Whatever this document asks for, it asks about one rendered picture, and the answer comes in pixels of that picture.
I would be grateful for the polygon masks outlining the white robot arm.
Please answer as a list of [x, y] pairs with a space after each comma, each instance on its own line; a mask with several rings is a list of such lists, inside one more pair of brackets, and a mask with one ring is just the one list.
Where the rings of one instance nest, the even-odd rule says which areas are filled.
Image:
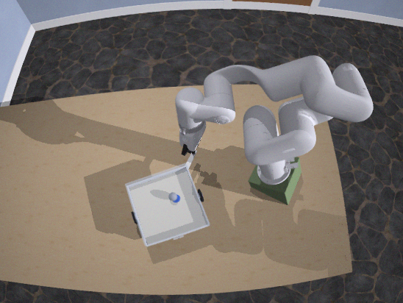
[[281, 135], [274, 114], [265, 106], [254, 105], [243, 117], [246, 159], [258, 165], [258, 177], [268, 185], [284, 182], [290, 169], [299, 167], [289, 162], [314, 147], [316, 124], [333, 117], [360, 122], [373, 112], [371, 96], [354, 65], [341, 64], [331, 74], [321, 57], [311, 55], [265, 70], [227, 66], [205, 78], [204, 95], [196, 88], [182, 89], [175, 98], [182, 135], [198, 132], [204, 121], [232, 122], [235, 104], [230, 83], [242, 81], [257, 83], [272, 101], [303, 94], [279, 106]]

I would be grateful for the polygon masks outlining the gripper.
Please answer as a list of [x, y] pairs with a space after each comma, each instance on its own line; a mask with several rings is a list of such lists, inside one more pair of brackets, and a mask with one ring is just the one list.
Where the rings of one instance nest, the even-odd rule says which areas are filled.
[[204, 126], [202, 127], [201, 130], [195, 133], [187, 133], [186, 135], [182, 135], [181, 128], [179, 130], [179, 142], [180, 146], [183, 146], [182, 148], [182, 155], [186, 155], [188, 153], [195, 153], [195, 149], [198, 146], [199, 142], [201, 141], [202, 135], [204, 134], [204, 131], [206, 129], [206, 121], [204, 121]]

